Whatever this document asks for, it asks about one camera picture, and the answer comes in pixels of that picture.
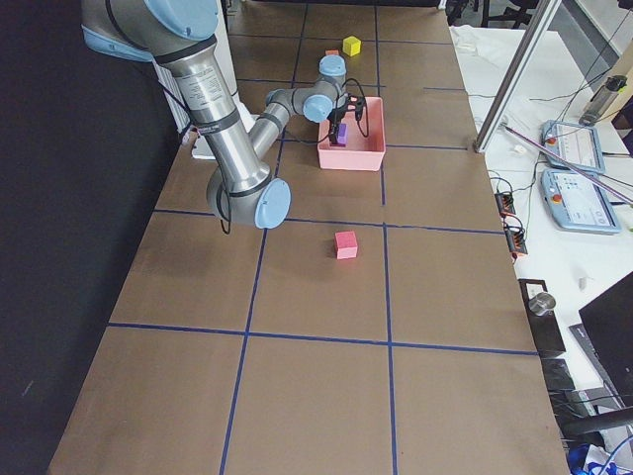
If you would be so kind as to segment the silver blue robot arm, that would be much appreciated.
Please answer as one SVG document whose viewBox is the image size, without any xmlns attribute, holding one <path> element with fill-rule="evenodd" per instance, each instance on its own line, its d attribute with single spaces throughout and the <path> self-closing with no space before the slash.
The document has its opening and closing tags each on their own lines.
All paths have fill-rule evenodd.
<svg viewBox="0 0 633 475">
<path fill-rule="evenodd" d="M 291 190 L 263 156 L 289 120 L 341 121 L 351 99 L 346 64 L 324 56 L 310 88 L 279 89 L 252 128 L 245 127 L 216 59 L 220 23 L 215 1 L 84 1 L 82 29 L 91 49 L 168 69 L 193 125 L 209 145 L 217 170 L 207 187 L 212 212 L 233 224 L 274 229 L 287 217 Z"/>
</svg>

